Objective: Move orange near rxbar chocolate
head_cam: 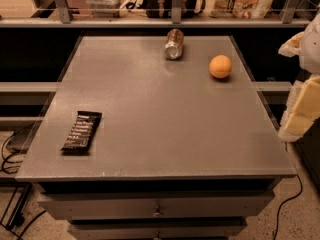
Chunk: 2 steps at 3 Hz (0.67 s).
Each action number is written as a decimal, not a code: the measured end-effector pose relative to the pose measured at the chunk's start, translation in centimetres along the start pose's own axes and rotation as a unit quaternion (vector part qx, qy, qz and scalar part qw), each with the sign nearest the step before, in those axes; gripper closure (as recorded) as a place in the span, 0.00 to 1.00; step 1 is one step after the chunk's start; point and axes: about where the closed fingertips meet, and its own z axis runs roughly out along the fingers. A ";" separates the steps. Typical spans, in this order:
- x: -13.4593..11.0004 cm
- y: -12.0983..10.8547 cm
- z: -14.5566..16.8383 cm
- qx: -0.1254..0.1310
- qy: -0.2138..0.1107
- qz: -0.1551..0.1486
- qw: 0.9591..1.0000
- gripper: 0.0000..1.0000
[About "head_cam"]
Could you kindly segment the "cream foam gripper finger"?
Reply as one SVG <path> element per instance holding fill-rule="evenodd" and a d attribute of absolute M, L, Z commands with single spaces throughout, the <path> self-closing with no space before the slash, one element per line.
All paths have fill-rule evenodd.
<path fill-rule="evenodd" d="M 281 45 L 278 53 L 285 57 L 301 56 L 304 32 L 299 32 Z"/>
<path fill-rule="evenodd" d="M 278 136 L 282 141 L 300 139 L 320 118 L 320 76 L 295 81 L 290 89 Z"/>

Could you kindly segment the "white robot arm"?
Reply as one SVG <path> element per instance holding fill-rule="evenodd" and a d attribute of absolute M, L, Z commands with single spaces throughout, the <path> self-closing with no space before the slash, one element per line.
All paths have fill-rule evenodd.
<path fill-rule="evenodd" d="M 286 57 L 299 56 L 299 65 L 311 76 L 296 80 L 290 89 L 278 136 L 295 142 L 320 118 L 320 15 L 303 32 L 287 40 L 278 50 Z"/>

